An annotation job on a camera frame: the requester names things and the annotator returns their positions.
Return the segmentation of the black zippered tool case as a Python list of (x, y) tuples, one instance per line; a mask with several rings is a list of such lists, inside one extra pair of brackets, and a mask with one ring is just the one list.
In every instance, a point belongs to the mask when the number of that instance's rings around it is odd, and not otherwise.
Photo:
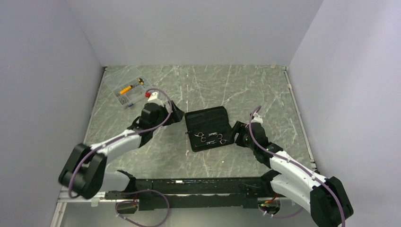
[[(188, 112), (184, 115), (184, 119), (187, 128), (186, 134), (193, 152), (227, 146), (227, 144), (220, 144), (216, 136), (208, 136), (209, 133), (218, 132), (223, 134), (223, 138), (226, 139), (226, 133), (232, 129), (225, 107), (217, 106)], [(194, 136), (198, 132), (205, 134), (207, 138), (205, 142), (201, 142), (199, 137)]]

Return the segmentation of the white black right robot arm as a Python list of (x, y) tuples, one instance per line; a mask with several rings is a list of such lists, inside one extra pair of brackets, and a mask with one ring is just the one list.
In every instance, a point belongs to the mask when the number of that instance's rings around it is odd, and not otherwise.
[(311, 215), (317, 226), (343, 227), (346, 219), (354, 214), (338, 178), (327, 178), (294, 160), (283, 148), (269, 141), (259, 122), (236, 122), (223, 138), (249, 148), (257, 161), (270, 169), (261, 177), (264, 195), (277, 193), (291, 199)]

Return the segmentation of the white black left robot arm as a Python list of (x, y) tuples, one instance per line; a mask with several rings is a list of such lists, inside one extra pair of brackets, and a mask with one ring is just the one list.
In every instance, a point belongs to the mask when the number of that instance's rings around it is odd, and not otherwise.
[(107, 172), (106, 166), (123, 154), (143, 147), (161, 126), (180, 122), (184, 111), (173, 101), (170, 110), (164, 104), (147, 103), (140, 116), (122, 133), (97, 144), (77, 144), (63, 167), (58, 182), (67, 187), (72, 199), (93, 198), (99, 192), (117, 192), (131, 198), (138, 190), (136, 178), (123, 170)]

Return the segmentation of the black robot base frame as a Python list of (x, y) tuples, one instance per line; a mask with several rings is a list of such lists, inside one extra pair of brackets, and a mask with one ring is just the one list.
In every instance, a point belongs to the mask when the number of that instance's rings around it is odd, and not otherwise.
[(166, 208), (242, 207), (256, 209), (265, 201), (278, 201), (260, 177), (137, 179), (138, 195), (109, 191), (105, 199), (138, 202), (140, 211)]

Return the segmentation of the silver thinning scissors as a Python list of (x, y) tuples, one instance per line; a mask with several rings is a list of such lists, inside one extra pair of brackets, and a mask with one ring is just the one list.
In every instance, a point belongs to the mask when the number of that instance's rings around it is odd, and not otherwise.
[(216, 136), (216, 138), (220, 144), (226, 144), (228, 142), (228, 140), (223, 138), (223, 134), (218, 133), (218, 132), (209, 133), (208, 136), (209, 137)]

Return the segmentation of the silver hair cutting scissors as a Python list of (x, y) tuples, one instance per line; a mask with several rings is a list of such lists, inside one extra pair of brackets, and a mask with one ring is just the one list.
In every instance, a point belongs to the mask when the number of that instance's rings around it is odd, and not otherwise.
[(199, 137), (201, 142), (205, 142), (207, 140), (207, 138), (203, 132), (198, 132), (198, 133), (194, 134), (194, 136)]

